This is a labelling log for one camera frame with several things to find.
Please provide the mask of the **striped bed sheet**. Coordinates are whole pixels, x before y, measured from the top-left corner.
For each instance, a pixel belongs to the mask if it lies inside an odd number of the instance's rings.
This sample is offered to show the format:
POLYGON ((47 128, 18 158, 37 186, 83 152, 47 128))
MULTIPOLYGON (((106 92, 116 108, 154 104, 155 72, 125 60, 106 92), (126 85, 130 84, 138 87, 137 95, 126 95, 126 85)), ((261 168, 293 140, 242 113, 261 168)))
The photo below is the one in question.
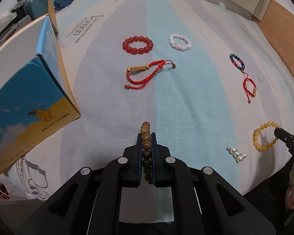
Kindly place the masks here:
POLYGON ((253 145, 268 121, 294 134, 294 79, 255 22, 204 0, 76 0, 57 22, 81 117, 6 172, 22 190, 45 199, 81 167, 104 167, 144 121, 173 156, 242 194, 289 160, 281 142, 253 145))

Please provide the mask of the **blue yellow cardboard shoe box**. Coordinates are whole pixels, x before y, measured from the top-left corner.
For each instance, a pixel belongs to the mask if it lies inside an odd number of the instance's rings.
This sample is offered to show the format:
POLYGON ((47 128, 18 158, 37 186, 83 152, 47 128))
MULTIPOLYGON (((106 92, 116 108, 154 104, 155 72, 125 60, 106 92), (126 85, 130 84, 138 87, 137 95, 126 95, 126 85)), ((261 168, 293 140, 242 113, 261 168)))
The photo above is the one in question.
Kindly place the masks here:
POLYGON ((57 40, 52 0, 0 46, 0 174, 80 117, 57 40))

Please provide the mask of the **pearl earrings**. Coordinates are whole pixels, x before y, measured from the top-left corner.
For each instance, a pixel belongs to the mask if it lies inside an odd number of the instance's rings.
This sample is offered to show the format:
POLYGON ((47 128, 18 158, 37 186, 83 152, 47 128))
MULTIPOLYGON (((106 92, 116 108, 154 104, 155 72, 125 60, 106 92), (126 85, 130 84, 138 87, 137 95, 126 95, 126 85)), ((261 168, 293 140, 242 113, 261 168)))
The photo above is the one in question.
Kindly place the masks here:
POLYGON ((226 150, 230 155, 232 155, 237 163, 243 162, 247 157, 246 153, 240 152, 238 148, 230 147, 228 144, 226 150))

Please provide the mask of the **teal suitcase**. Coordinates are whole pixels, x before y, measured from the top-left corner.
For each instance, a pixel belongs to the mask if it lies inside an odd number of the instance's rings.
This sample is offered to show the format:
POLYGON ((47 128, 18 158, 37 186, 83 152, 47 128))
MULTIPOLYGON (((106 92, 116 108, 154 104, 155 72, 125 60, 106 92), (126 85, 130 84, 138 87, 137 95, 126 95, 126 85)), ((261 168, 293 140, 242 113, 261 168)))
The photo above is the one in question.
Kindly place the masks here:
POLYGON ((29 15, 31 20, 35 20, 48 12, 48 0, 28 0, 23 5, 25 15, 29 15))

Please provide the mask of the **dark blue clothes pile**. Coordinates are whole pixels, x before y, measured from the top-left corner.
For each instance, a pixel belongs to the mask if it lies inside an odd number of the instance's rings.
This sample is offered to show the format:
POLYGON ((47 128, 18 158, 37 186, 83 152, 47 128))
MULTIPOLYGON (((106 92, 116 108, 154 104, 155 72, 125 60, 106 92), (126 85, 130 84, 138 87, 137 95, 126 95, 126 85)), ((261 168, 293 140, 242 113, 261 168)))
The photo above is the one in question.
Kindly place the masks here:
POLYGON ((54 1, 54 8, 56 11, 60 11, 65 7, 69 6, 74 0, 55 0, 54 1))

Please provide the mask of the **grey suitcase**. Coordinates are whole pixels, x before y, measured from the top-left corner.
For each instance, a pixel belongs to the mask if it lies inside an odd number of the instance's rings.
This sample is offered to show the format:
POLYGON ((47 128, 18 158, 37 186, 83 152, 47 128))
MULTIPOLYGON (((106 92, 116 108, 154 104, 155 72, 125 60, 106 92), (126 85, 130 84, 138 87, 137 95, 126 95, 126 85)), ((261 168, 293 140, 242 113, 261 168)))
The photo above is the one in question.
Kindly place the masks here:
POLYGON ((13 24, 9 27, 1 36, 0 36, 0 47, 17 31, 20 31, 21 28, 26 26, 32 21, 29 15, 25 16, 21 20, 19 20, 16 24, 13 24))

